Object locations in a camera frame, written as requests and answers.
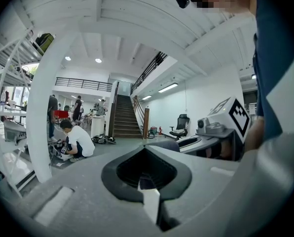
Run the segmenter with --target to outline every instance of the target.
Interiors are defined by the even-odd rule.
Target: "fluorescent light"
[[[177,87],[177,86],[178,86],[178,84],[177,84],[177,83],[174,83],[174,84],[169,85],[168,87],[166,87],[166,88],[164,88],[164,89],[162,89],[162,90],[160,90],[160,91],[158,91],[158,92],[159,92],[159,93],[162,93],[162,92],[167,91],[168,89],[172,89],[172,88]]]
[[[146,99],[148,99],[148,98],[150,98],[151,96],[147,96],[147,97],[144,97],[142,100],[146,100]]]

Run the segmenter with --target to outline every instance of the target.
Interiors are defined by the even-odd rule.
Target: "black office chair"
[[[180,114],[178,117],[178,125],[176,130],[184,129],[184,133],[175,133],[173,132],[174,126],[171,126],[171,135],[174,135],[177,137],[177,140],[179,140],[182,136],[185,137],[187,135],[187,124],[190,122],[190,119],[186,116],[186,114]]]

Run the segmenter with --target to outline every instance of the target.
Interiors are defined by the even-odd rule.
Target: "man in white t-shirt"
[[[73,126],[72,123],[65,119],[60,123],[60,127],[67,134],[67,154],[73,155],[71,162],[76,162],[86,157],[92,156],[95,146],[89,134],[80,126]]]

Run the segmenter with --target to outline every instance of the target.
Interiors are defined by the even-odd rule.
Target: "black opening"
[[[145,177],[151,180],[152,188],[158,189],[160,201],[180,197],[191,183],[191,171],[159,151],[141,146],[112,160],[102,170],[104,186],[118,199],[143,203],[143,194],[137,188],[140,178]]]
[[[156,189],[161,190],[177,175],[177,170],[145,148],[117,167],[118,177],[137,189],[141,177],[150,178]]]
[[[197,142],[198,138],[191,138],[191,139],[188,139],[188,140],[183,140],[181,142],[179,142],[179,147],[184,147],[186,145],[189,145],[189,144],[192,144],[194,142]]]

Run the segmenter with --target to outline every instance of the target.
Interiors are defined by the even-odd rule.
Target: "staircase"
[[[130,97],[117,95],[114,137],[142,139]]]

